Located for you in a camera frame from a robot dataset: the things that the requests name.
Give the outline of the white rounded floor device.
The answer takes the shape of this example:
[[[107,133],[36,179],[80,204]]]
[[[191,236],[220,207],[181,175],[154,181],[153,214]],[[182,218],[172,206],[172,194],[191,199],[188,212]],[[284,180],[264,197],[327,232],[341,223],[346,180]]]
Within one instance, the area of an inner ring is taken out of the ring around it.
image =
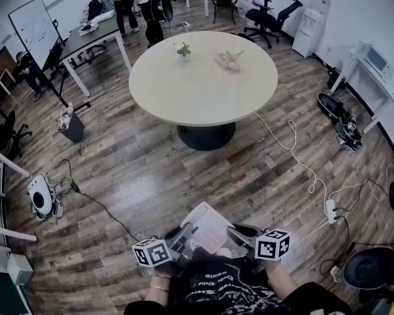
[[[51,191],[43,175],[37,175],[28,185],[33,208],[42,215],[51,212],[53,201]]]

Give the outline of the white flat package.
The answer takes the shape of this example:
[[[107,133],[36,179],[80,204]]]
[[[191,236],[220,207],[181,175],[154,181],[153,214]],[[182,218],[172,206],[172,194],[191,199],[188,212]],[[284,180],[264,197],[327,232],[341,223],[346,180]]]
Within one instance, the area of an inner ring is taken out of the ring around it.
[[[115,10],[110,10],[108,12],[102,13],[96,17],[94,17],[92,20],[88,21],[89,24],[98,24],[100,22],[103,22],[105,20],[111,19],[115,15]]]

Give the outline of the black round seat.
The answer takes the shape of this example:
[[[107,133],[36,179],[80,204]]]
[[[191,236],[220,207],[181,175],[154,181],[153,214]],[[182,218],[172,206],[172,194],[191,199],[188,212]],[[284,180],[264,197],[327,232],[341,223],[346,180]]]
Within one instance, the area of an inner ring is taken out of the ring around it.
[[[345,263],[343,280],[356,289],[394,291],[394,248],[373,247],[353,254]]]

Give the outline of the white water dispenser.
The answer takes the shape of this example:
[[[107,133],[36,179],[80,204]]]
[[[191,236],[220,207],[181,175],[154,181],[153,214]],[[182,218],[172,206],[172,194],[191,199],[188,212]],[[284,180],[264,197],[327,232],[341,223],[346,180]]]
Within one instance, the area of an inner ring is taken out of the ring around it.
[[[295,35],[293,50],[303,58],[311,56],[325,27],[330,10],[330,0],[309,0]]]

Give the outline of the white flower small plant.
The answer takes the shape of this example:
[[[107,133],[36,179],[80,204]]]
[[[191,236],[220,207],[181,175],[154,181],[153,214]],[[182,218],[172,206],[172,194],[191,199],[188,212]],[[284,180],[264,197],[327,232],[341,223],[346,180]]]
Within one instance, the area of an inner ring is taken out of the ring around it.
[[[191,54],[190,45],[185,43],[184,41],[175,42],[173,48],[175,49],[175,52],[183,58],[186,58],[188,55]]]

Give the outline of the person's left forearm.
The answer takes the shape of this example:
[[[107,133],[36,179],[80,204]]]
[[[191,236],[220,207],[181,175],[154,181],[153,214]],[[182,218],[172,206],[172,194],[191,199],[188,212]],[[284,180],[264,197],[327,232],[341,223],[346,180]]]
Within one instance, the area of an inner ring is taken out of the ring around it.
[[[166,307],[168,305],[171,280],[172,269],[170,266],[161,265],[156,267],[152,273],[145,300]]]

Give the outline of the person's black printed shirt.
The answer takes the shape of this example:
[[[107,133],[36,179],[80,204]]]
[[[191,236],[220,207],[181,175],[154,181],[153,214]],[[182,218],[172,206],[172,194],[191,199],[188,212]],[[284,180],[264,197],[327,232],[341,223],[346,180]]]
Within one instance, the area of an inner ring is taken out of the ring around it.
[[[340,298],[315,282],[282,301],[263,270],[254,274],[246,259],[204,258],[188,262],[174,275],[166,307],[146,301],[129,303],[123,315],[354,315]]]

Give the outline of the white side table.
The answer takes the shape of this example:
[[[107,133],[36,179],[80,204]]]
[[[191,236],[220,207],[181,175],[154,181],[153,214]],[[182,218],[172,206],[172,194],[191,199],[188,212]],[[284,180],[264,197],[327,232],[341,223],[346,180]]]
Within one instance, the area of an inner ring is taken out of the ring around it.
[[[360,68],[387,95],[387,100],[377,109],[377,111],[371,117],[371,123],[364,128],[363,133],[366,134],[373,128],[373,126],[375,126],[380,121],[380,119],[382,118],[382,114],[385,112],[386,108],[390,104],[394,104],[394,81],[392,78],[391,81],[386,83],[366,62],[358,59],[357,49],[359,46],[359,42],[351,45],[342,46],[342,48],[345,49],[345,51],[347,52],[347,54],[345,54],[347,60],[345,61],[345,63],[343,63],[341,72],[339,73],[339,76],[337,77],[332,88],[330,89],[330,93],[334,94],[337,91],[339,84],[343,80],[345,80],[345,82],[348,82],[355,69]]]

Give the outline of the black bag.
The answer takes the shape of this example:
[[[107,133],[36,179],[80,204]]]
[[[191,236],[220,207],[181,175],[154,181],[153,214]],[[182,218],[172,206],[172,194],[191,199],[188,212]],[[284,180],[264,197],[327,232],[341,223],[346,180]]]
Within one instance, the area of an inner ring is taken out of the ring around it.
[[[331,119],[339,119],[345,114],[343,102],[336,97],[325,93],[319,93],[317,101],[322,108],[322,111]]]

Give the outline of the black waste bin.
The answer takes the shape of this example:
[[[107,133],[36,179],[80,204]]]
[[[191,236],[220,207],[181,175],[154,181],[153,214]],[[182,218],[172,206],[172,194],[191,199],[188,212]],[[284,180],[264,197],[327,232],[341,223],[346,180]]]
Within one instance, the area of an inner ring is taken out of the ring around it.
[[[58,128],[58,132],[64,135],[67,139],[74,143],[80,142],[83,138],[84,124],[78,118],[76,113],[73,113],[70,122],[65,129]]]

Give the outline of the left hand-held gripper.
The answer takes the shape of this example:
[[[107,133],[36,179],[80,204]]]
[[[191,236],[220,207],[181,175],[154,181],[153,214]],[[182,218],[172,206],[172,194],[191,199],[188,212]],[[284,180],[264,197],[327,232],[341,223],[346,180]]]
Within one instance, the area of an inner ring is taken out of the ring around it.
[[[183,264],[186,261],[186,243],[199,226],[186,223],[182,228],[174,228],[164,239],[143,240],[132,246],[139,266],[156,268],[165,263]]]

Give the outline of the person's right forearm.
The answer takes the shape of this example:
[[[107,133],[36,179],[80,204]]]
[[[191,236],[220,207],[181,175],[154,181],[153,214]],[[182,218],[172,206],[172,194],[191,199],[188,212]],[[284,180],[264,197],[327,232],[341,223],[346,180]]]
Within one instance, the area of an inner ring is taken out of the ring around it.
[[[280,261],[264,261],[263,265],[270,286],[282,301],[298,288]]]

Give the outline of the white pink calculator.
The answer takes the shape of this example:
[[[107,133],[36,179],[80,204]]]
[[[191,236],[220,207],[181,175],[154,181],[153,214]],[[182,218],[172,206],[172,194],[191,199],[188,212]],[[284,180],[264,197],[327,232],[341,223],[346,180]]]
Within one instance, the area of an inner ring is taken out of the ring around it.
[[[228,240],[228,227],[234,226],[218,213],[212,206],[203,201],[195,207],[182,221],[183,228],[191,224],[191,238],[208,253],[216,253]]]

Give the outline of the grey metal box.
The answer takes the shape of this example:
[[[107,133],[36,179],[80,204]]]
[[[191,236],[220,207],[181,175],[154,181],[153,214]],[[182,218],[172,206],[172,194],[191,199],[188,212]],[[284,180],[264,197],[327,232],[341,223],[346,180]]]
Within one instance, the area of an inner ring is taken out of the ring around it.
[[[26,285],[32,277],[33,268],[26,256],[11,253],[7,263],[7,272],[15,285]]]

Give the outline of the white box with black item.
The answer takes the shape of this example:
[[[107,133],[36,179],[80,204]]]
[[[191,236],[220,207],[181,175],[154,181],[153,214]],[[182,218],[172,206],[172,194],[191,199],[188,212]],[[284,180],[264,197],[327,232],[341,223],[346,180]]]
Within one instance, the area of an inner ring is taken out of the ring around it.
[[[94,32],[98,27],[99,25],[97,23],[87,24],[79,29],[79,35],[84,36],[88,33]]]

